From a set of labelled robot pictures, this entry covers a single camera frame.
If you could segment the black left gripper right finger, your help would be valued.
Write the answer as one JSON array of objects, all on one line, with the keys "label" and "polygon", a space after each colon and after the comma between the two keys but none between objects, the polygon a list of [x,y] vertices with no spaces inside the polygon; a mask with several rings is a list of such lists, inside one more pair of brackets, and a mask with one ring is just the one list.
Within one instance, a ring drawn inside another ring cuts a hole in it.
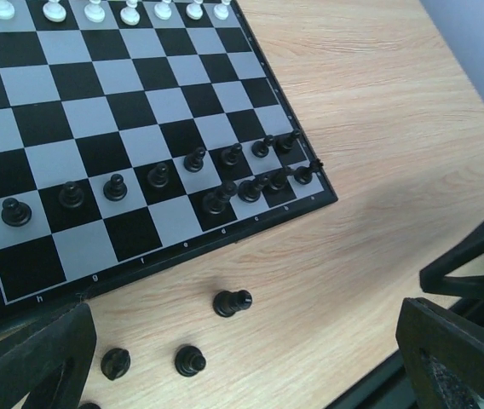
[{"label": "black left gripper right finger", "polygon": [[420,408],[484,401],[484,328],[425,298],[406,298],[396,341]]}]

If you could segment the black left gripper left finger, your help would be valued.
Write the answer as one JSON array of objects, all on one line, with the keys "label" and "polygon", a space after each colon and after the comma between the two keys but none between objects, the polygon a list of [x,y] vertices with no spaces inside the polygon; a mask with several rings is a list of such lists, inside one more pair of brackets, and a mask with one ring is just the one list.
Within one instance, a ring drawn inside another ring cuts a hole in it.
[{"label": "black left gripper left finger", "polygon": [[95,353],[86,303],[44,316],[0,341],[0,408],[76,408]]}]

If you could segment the black chess piece front row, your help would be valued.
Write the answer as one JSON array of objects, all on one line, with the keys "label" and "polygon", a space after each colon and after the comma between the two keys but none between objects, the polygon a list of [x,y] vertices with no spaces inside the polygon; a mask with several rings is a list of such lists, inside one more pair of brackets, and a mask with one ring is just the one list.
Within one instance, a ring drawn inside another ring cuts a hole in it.
[{"label": "black chess piece front row", "polygon": [[193,377],[206,368],[206,358],[200,349],[193,345],[181,347],[175,357],[175,368],[184,377]]}]

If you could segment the black pawn h-file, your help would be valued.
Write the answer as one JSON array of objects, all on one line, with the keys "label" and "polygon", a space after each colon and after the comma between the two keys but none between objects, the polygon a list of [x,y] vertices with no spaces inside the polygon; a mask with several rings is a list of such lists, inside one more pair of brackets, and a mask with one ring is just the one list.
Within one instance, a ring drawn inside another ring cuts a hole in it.
[{"label": "black pawn h-file", "polygon": [[21,227],[32,219],[32,209],[16,198],[6,198],[2,202],[1,218],[8,226]]}]

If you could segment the black pawn g-file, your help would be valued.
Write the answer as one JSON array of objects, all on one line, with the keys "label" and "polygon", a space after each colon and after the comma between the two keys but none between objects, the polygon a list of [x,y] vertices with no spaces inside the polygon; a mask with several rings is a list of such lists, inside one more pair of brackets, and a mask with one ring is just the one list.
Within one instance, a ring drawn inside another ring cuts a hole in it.
[{"label": "black pawn g-file", "polygon": [[75,181],[67,181],[62,186],[58,199],[63,208],[75,210],[84,204],[84,191]]}]

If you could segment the black pawn f-file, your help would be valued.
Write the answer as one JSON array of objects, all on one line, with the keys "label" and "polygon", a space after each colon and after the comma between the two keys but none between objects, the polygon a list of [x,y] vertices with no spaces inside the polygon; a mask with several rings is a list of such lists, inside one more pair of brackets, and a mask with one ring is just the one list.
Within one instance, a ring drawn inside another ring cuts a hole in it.
[{"label": "black pawn f-file", "polygon": [[110,179],[103,186],[103,193],[106,199],[110,201],[120,201],[128,193],[124,177],[120,174],[111,175]]}]

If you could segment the black king piece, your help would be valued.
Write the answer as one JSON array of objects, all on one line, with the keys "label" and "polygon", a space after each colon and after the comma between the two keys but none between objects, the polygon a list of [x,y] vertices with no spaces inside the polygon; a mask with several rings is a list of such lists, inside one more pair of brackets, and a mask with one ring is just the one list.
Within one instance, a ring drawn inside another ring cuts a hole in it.
[{"label": "black king piece", "polygon": [[230,318],[239,311],[248,309],[252,302],[252,295],[247,290],[220,291],[215,295],[212,307],[220,317]]}]

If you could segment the black rook a-file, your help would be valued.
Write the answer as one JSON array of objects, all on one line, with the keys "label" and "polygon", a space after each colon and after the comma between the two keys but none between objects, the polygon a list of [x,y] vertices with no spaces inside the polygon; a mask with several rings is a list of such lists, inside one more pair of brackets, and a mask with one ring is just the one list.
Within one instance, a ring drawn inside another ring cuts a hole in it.
[{"label": "black rook a-file", "polygon": [[314,159],[305,166],[299,166],[295,170],[293,177],[297,183],[308,185],[314,178],[314,174],[321,172],[323,162],[320,159]]}]

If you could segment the black pawn e-file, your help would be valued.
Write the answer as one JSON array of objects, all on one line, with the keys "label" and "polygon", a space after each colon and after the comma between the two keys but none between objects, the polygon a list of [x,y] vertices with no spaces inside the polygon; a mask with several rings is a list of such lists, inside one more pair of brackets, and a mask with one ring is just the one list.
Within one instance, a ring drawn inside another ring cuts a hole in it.
[{"label": "black pawn e-file", "polygon": [[147,183],[150,187],[161,189],[168,185],[170,181],[169,166],[165,162],[157,163],[147,172]]}]

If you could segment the black knight cluster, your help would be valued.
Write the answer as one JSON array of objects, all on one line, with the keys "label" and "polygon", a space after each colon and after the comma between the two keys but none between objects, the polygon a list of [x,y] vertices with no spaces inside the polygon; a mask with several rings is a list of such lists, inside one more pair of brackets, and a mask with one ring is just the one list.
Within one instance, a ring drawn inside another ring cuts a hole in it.
[{"label": "black knight cluster", "polygon": [[292,172],[293,169],[290,166],[284,166],[268,172],[267,190],[278,192],[284,189],[288,183],[288,177],[292,175]]}]

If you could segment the black pawn a-file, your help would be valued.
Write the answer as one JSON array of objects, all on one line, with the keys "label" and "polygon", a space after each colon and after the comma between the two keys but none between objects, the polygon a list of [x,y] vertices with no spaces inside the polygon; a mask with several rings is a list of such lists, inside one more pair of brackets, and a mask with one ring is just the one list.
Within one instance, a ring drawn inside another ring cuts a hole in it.
[{"label": "black pawn a-file", "polygon": [[279,135],[276,138],[275,147],[281,153],[288,153],[292,150],[300,136],[300,129],[294,129],[290,133]]}]

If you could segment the black pawn b-file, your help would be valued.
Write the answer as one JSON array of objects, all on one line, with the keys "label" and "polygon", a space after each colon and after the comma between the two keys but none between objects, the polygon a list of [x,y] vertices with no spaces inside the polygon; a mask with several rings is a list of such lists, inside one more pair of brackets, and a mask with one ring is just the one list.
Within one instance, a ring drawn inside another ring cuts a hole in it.
[{"label": "black pawn b-file", "polygon": [[255,141],[251,146],[253,155],[257,158],[265,158],[269,154],[270,147],[274,144],[274,137],[266,135],[262,140]]}]

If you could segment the black pawn d-file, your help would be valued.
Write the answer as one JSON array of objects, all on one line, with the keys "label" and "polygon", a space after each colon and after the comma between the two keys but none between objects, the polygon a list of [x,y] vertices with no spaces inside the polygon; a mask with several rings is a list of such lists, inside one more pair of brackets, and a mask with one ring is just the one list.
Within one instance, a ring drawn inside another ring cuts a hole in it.
[{"label": "black pawn d-file", "polygon": [[193,152],[184,158],[184,168],[192,173],[197,173],[203,169],[204,157],[206,150],[203,147],[197,147]]}]

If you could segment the black pawn c-file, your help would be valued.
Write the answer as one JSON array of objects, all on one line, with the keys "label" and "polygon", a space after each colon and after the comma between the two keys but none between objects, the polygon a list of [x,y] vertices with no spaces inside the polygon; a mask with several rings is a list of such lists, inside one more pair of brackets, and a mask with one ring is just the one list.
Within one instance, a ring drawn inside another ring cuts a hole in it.
[{"label": "black pawn c-file", "polygon": [[224,148],[220,153],[220,160],[223,166],[233,167],[239,162],[239,155],[242,153],[242,145],[235,143]]}]

